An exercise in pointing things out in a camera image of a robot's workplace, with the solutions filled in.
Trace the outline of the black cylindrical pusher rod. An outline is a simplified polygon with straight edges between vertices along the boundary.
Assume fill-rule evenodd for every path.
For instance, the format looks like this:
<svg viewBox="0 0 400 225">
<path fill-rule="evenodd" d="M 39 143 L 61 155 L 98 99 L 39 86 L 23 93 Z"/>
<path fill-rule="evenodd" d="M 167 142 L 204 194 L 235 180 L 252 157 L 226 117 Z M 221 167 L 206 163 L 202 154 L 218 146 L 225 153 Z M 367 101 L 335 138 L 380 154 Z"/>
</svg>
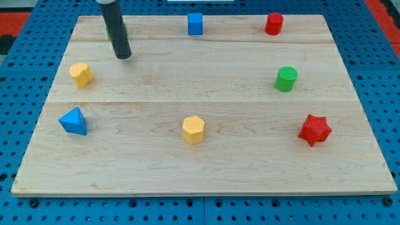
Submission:
<svg viewBox="0 0 400 225">
<path fill-rule="evenodd" d="M 118 59 L 131 57 L 131 47 L 118 0 L 98 0 L 114 54 Z"/>
</svg>

